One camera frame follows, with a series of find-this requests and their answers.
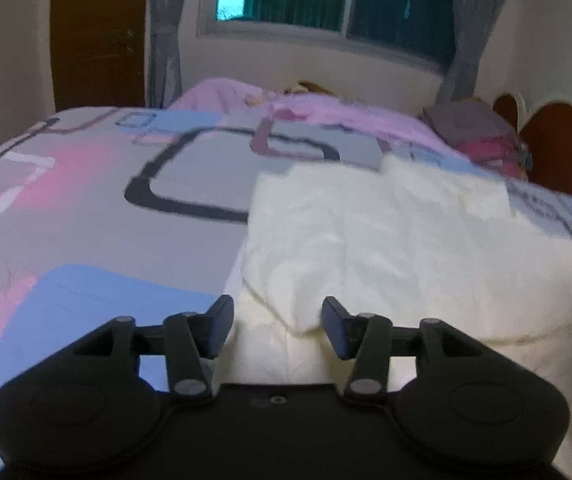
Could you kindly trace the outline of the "cream white garment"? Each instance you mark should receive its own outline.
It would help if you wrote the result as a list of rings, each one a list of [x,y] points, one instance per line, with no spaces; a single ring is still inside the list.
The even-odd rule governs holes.
[[[265,172],[238,260],[219,382],[344,382],[321,327],[327,297],[397,326],[438,318],[566,396],[555,463],[572,478],[572,240],[514,211],[503,182],[393,155],[376,171]]]

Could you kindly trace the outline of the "stack of folded clothes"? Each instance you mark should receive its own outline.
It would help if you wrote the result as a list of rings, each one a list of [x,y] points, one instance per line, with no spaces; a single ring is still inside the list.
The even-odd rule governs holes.
[[[485,102],[437,103],[423,109],[422,119],[475,165],[504,177],[527,180],[528,148],[515,128]]]

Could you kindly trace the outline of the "patterned grey blue bedsheet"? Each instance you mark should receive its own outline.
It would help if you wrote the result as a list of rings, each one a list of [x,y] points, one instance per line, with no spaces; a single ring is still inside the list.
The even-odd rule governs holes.
[[[249,209],[262,172],[299,154],[375,169],[387,152],[451,172],[476,167],[415,119],[400,136],[279,122],[264,148],[255,112],[72,108],[0,146],[0,385],[120,314],[155,323],[176,307],[236,295],[243,223],[133,205],[130,180],[178,136],[160,195],[223,211]]]

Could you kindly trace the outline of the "pink floral blanket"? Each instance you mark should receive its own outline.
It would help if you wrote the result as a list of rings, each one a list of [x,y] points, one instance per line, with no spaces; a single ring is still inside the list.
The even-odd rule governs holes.
[[[278,93],[235,79],[209,78],[168,107],[219,114],[248,112],[282,122],[353,130],[390,143],[411,143],[444,156],[463,156],[416,117],[324,93]]]

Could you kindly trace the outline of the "yellow patterned pillow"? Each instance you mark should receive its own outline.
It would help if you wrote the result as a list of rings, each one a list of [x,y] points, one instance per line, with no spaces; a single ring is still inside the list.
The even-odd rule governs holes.
[[[313,81],[308,80],[298,80],[295,84],[287,87],[284,90],[284,94],[305,94],[313,93],[320,94],[321,96],[335,96],[334,92],[316,84]]]

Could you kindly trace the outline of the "red white headboard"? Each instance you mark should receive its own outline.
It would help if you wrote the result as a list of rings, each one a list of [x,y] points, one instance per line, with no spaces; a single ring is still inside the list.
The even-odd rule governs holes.
[[[492,108],[526,144],[531,157],[528,180],[572,195],[572,97],[551,94],[528,106],[520,93],[505,91]]]

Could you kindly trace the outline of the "white framed window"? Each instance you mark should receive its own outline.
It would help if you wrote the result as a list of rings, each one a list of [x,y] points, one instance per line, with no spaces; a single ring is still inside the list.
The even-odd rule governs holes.
[[[200,0],[205,34],[400,54],[441,70],[454,58],[452,0]]]

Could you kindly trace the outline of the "brown wooden door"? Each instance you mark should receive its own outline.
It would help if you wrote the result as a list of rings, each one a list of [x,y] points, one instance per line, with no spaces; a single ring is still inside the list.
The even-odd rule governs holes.
[[[55,107],[145,104],[146,0],[51,0]]]

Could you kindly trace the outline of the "left grey curtain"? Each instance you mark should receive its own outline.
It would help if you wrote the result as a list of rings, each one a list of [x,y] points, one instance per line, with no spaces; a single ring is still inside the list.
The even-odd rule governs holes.
[[[148,0],[146,105],[165,108],[182,93],[179,28],[185,0]]]

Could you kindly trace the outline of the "grey curtain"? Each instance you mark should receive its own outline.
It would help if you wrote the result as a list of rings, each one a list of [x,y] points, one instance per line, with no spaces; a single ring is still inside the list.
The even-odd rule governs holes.
[[[179,28],[185,0],[148,0],[146,105],[165,108],[182,93]]]
[[[479,64],[505,0],[452,0],[455,53],[436,101],[455,102],[474,94]]]

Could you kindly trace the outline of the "right grey curtain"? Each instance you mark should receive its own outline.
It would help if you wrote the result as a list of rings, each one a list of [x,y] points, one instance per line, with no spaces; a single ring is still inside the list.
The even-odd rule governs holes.
[[[505,0],[452,0],[455,53],[436,101],[455,102],[474,94],[479,64]]]

